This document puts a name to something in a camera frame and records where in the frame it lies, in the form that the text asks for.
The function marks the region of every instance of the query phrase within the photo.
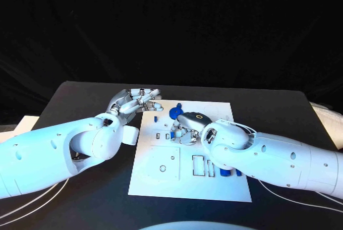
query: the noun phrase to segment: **rectangular slot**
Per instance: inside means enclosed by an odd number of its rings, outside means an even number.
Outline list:
[[[211,160],[208,160],[208,168],[210,168],[210,177],[215,177],[215,165]]]
[[[205,160],[204,156],[192,156],[194,159],[194,175],[205,176]]]

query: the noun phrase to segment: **black curtain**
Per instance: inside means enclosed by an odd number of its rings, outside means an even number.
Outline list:
[[[0,0],[2,106],[38,114],[67,80],[290,89],[342,112],[328,0]]]

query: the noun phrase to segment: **white paper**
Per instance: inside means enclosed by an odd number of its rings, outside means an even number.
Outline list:
[[[159,103],[165,107],[162,112],[143,113],[129,195],[251,202],[247,176],[237,176],[233,171],[233,176],[224,177],[217,166],[210,170],[212,162],[201,140],[194,146],[185,146],[166,139],[174,124],[169,112],[178,103],[184,112],[199,112],[212,121],[218,118],[234,121],[231,104],[175,100],[159,100]],[[204,156],[205,176],[194,175],[194,156]]]

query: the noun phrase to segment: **robotic arm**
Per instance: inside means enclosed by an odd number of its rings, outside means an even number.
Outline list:
[[[201,113],[178,116],[172,142],[192,145],[197,138],[214,164],[286,188],[306,189],[343,199],[343,154]]]
[[[116,155],[122,143],[136,145],[139,129],[126,126],[136,112],[162,111],[150,100],[161,90],[123,90],[107,112],[38,129],[0,144],[0,199],[35,192],[80,174]],[[71,156],[71,150],[81,155]]]

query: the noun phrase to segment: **table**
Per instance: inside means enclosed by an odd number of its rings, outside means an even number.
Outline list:
[[[231,102],[235,122],[251,126],[257,131],[336,150],[306,95],[286,90],[65,82],[34,129],[94,117],[106,111],[116,93],[127,88],[159,88],[163,98],[169,100]],[[130,125],[140,128],[140,123],[142,114],[137,114]],[[176,221],[233,223],[256,229],[342,228],[343,215],[339,212],[283,200],[250,177],[253,203],[130,196],[127,193],[135,155],[136,146],[123,144],[112,160],[70,179],[55,200],[3,229],[130,230]],[[315,192],[270,184],[267,186],[286,198],[341,208],[339,204]],[[0,200],[0,215],[22,206],[41,193],[42,191]],[[54,193],[48,194],[6,220],[34,210],[52,195]]]

